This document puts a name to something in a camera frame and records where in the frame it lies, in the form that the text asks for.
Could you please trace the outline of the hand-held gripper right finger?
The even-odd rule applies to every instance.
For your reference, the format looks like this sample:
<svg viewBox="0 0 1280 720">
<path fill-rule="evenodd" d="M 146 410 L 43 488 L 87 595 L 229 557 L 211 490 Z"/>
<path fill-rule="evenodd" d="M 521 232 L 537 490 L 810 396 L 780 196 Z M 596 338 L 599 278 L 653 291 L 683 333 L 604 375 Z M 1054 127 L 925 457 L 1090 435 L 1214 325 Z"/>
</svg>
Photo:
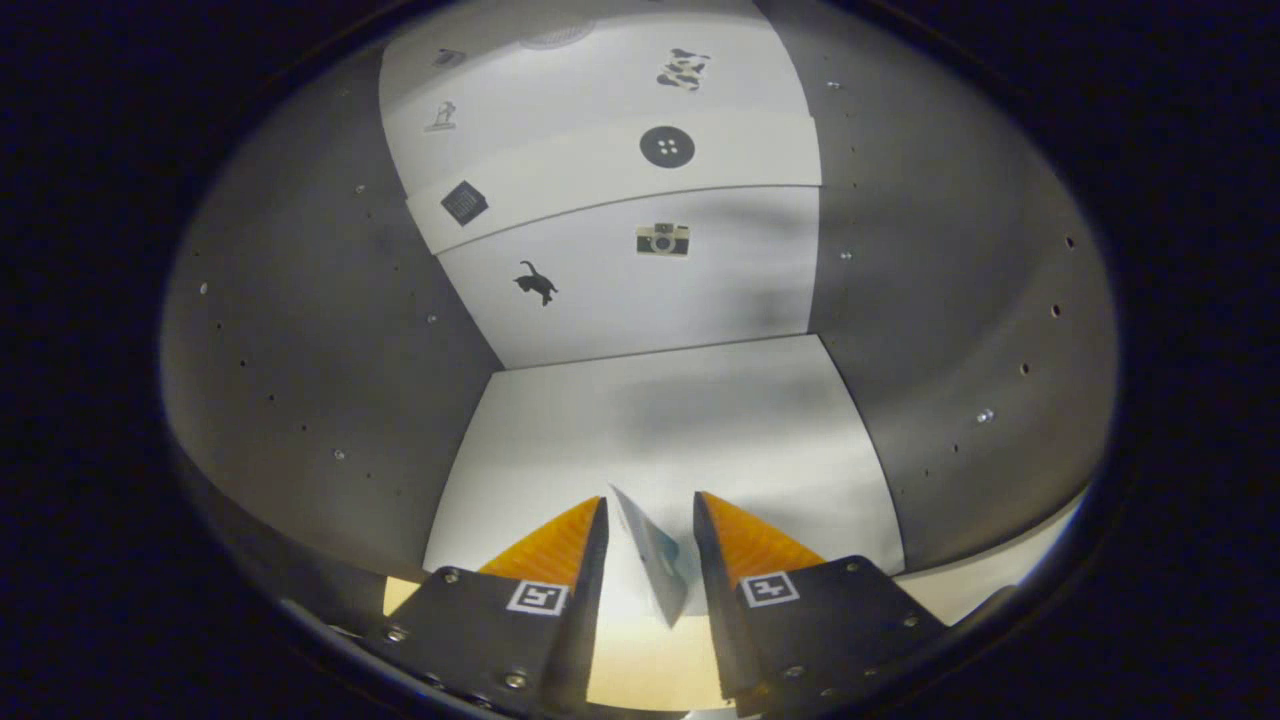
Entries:
<svg viewBox="0 0 1280 720">
<path fill-rule="evenodd" d="M 741 717 L 855 708 L 946 634 L 869 559 L 823 559 L 705 491 L 692 520 L 719 688 Z"/>
</svg>

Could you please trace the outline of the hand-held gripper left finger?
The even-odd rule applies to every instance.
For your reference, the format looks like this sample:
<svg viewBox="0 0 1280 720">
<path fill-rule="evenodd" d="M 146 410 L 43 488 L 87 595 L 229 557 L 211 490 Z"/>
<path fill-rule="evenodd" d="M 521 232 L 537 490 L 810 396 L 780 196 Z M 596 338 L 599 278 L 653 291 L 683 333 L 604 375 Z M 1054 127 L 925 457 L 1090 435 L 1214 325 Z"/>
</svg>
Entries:
<svg viewBox="0 0 1280 720">
<path fill-rule="evenodd" d="M 476 708 L 581 716 L 608 541 L 608 502 L 588 498 L 476 571 L 435 570 L 365 648 Z"/>
</svg>

